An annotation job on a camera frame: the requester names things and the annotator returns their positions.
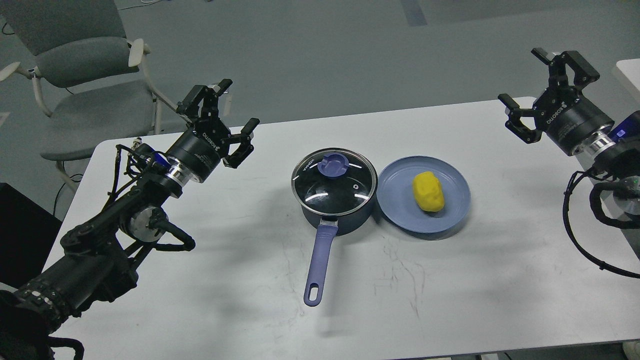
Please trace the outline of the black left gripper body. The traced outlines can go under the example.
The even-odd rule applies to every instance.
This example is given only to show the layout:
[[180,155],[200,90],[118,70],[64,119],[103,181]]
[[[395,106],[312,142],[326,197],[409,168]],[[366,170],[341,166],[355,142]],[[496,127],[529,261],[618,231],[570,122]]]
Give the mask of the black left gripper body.
[[178,137],[166,155],[190,171],[195,182],[203,183],[229,155],[230,139],[230,129],[220,117],[204,116]]

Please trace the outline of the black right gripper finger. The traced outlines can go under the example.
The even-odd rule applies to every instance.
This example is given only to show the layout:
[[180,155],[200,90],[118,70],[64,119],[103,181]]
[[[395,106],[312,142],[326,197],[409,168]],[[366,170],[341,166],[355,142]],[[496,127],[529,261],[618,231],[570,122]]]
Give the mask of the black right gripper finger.
[[[522,108],[519,103],[507,93],[498,95],[498,100],[505,105],[507,120],[505,127],[526,144],[539,142],[542,138],[543,130],[538,129],[538,121],[543,116],[543,110],[536,108]],[[523,123],[523,118],[534,119],[534,128],[530,129]]]
[[553,55],[541,47],[535,47],[531,53],[547,66],[547,89],[551,91],[571,88],[582,92],[588,85],[601,78],[601,74],[579,51],[567,50]]

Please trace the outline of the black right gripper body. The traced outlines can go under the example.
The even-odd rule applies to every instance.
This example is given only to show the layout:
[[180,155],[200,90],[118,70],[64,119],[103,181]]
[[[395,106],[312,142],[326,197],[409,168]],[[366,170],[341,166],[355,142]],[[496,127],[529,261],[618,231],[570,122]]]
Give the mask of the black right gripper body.
[[539,112],[534,117],[537,129],[569,157],[580,153],[583,141],[594,133],[608,132],[614,125],[614,120],[575,86],[555,92],[546,89],[533,105]]

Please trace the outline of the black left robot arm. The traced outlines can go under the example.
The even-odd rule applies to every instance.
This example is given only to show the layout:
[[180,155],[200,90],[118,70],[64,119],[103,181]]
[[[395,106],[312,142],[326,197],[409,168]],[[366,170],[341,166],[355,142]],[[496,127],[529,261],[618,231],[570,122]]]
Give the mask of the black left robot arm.
[[137,269],[151,251],[195,248],[163,204],[180,198],[189,182],[205,182],[219,164],[236,169],[253,152],[259,119],[233,134],[219,116],[218,100],[232,84],[222,79],[191,89],[176,108],[187,128],[167,151],[141,140],[116,146],[112,189],[102,210],[61,238],[61,259],[16,291],[1,292],[3,360],[52,360],[60,347],[81,360],[82,342],[53,336],[64,322],[94,302],[113,302],[135,289]]

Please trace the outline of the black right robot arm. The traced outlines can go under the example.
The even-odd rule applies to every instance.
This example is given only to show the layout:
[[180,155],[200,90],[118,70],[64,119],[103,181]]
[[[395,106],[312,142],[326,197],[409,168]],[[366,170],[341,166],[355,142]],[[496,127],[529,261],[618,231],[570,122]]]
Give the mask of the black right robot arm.
[[576,249],[602,271],[627,278],[639,274],[608,264],[585,250],[570,224],[570,198],[581,180],[590,178],[589,206],[595,219],[619,230],[639,228],[639,112],[619,125],[584,94],[589,84],[601,76],[576,50],[549,54],[537,47],[532,54],[548,70],[546,89],[523,108],[507,93],[498,100],[505,105],[505,127],[526,144],[546,135],[565,155],[586,154],[592,165],[574,172],[563,193],[562,221]]

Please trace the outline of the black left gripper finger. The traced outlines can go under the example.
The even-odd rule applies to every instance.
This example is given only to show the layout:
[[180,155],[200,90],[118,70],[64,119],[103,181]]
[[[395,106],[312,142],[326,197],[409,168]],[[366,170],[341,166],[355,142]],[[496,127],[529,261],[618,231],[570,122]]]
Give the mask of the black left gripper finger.
[[252,117],[240,130],[240,133],[229,134],[222,147],[225,150],[222,158],[224,166],[237,169],[253,153],[253,132],[259,124],[260,120]]
[[213,85],[194,85],[185,98],[177,103],[176,114],[189,124],[218,118],[218,100],[232,84],[233,80],[222,79]]

